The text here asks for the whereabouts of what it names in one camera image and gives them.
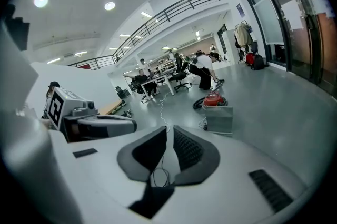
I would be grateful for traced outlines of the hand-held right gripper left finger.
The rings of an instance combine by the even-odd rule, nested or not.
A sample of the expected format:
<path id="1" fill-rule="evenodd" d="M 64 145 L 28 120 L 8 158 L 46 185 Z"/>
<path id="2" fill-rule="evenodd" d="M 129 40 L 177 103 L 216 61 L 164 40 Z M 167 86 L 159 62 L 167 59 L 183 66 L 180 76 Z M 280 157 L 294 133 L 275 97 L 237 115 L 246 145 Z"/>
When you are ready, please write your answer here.
<path id="1" fill-rule="evenodd" d="M 148 131 L 119 150 L 117 163 L 130 180 L 147 182 L 166 151 L 166 143 L 166 126 Z"/>

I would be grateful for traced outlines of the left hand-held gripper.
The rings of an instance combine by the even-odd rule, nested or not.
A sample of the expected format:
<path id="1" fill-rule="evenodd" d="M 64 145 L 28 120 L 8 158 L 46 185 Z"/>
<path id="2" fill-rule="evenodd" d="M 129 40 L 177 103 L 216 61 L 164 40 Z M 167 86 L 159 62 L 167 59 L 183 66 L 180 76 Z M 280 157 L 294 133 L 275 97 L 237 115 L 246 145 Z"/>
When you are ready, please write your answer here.
<path id="1" fill-rule="evenodd" d="M 72 126 L 78 126 L 82 139 L 104 139 L 133 133 L 137 130 L 134 119 L 119 115 L 98 115 L 93 101 L 86 100 L 70 90 L 55 87 L 48 109 L 48 118 L 67 142 L 76 140 Z"/>

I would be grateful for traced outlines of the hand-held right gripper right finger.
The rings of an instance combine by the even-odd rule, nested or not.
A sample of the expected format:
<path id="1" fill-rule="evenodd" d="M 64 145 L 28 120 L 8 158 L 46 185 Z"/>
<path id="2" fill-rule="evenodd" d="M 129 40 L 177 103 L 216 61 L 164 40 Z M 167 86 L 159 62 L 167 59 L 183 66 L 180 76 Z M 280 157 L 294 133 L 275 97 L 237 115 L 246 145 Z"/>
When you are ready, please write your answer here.
<path id="1" fill-rule="evenodd" d="M 180 173 L 176 186 L 198 185 L 211 176 L 220 164 L 220 153 L 209 141 L 174 126 L 173 149 L 177 155 Z"/>

